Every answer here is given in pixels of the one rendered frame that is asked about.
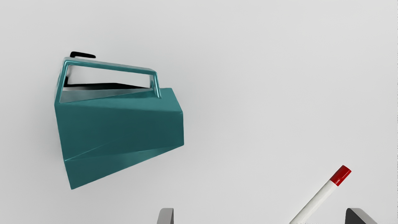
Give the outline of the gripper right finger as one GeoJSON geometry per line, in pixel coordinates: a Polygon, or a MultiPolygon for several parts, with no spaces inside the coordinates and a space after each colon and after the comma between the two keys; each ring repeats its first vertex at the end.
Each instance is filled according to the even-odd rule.
{"type": "Polygon", "coordinates": [[[345,224],[378,224],[364,210],[360,208],[347,208],[345,224]]]}

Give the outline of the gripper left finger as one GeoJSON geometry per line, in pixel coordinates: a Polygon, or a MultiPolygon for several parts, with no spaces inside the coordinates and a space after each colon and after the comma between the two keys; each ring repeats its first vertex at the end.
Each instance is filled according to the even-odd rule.
{"type": "Polygon", "coordinates": [[[158,214],[157,224],[174,224],[174,209],[162,208],[158,214]]]}

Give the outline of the teal faceted mug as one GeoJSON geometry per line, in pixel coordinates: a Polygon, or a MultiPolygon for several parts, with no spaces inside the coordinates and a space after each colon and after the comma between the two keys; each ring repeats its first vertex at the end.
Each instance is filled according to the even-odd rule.
{"type": "Polygon", "coordinates": [[[65,57],[54,110],[71,189],[184,145],[179,102],[149,68],[65,57]],[[71,66],[149,75],[150,87],[64,91],[71,66]]]}

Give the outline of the white marker with red cap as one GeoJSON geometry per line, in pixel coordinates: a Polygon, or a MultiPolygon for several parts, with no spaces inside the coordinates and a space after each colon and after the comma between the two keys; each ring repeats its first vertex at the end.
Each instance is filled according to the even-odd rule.
{"type": "Polygon", "coordinates": [[[289,224],[305,224],[351,172],[348,167],[342,165],[289,224]]]}

